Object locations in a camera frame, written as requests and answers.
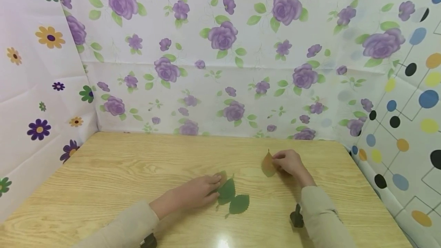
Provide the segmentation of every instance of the sleeve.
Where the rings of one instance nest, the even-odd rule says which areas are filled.
[[[302,189],[301,214],[316,248],[356,248],[330,197],[321,188]]]
[[[135,248],[153,232],[159,222],[147,201],[122,211],[115,220],[72,248]]]

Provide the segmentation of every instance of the wood grain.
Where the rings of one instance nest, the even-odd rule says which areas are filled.
[[[332,198],[359,248],[411,248],[344,147],[334,141],[186,137],[99,132],[30,196],[0,228],[0,247],[67,248],[140,199],[154,199],[190,178],[226,170],[236,194],[249,194],[238,215],[228,205],[176,213],[155,235],[160,247],[313,248],[289,214],[299,190],[291,178],[267,178],[268,149],[294,148]]]

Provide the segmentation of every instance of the blue dot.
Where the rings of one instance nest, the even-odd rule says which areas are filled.
[[[387,108],[387,111],[389,111],[389,112],[394,111],[395,109],[397,109],[397,102],[394,100],[388,101],[386,108]]]
[[[366,136],[366,143],[370,147],[375,146],[375,143],[376,143],[375,136],[373,134],[368,134]]]
[[[422,108],[433,108],[439,100],[438,93],[433,90],[426,90],[422,92],[418,102]]]

